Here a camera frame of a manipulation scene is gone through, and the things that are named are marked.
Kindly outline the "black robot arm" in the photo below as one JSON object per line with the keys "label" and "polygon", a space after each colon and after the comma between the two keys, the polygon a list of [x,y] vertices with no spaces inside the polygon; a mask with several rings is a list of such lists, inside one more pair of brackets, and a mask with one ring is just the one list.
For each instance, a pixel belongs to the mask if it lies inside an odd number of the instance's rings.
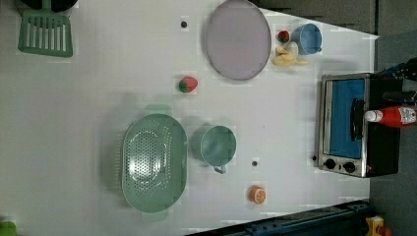
{"label": "black robot arm", "polygon": [[[384,70],[383,75],[388,79],[416,81],[417,58],[411,58],[406,63],[400,63]],[[391,102],[415,105],[416,91],[388,91],[384,94],[384,98]]]}

